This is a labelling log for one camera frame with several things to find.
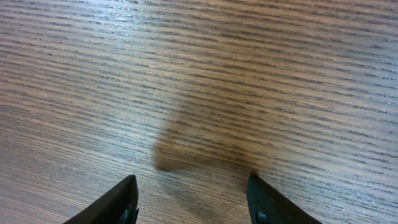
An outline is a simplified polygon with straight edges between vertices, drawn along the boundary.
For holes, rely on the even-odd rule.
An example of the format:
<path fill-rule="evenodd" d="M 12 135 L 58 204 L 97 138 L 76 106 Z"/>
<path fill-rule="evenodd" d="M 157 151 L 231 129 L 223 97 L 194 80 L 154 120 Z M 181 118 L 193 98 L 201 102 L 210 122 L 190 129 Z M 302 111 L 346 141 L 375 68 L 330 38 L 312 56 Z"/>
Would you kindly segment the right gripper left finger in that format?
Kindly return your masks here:
<path fill-rule="evenodd" d="M 139 209 L 135 175 L 129 175 L 64 224 L 136 224 Z"/>

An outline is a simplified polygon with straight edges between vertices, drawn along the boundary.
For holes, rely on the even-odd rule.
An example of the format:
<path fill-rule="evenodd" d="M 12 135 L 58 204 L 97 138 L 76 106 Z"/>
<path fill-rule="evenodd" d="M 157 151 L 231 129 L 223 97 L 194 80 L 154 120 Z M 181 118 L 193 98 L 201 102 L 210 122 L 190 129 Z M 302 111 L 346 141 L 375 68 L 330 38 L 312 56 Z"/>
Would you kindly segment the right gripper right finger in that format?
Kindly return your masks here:
<path fill-rule="evenodd" d="M 321 224 L 255 172 L 248 178 L 246 198 L 252 224 Z"/>

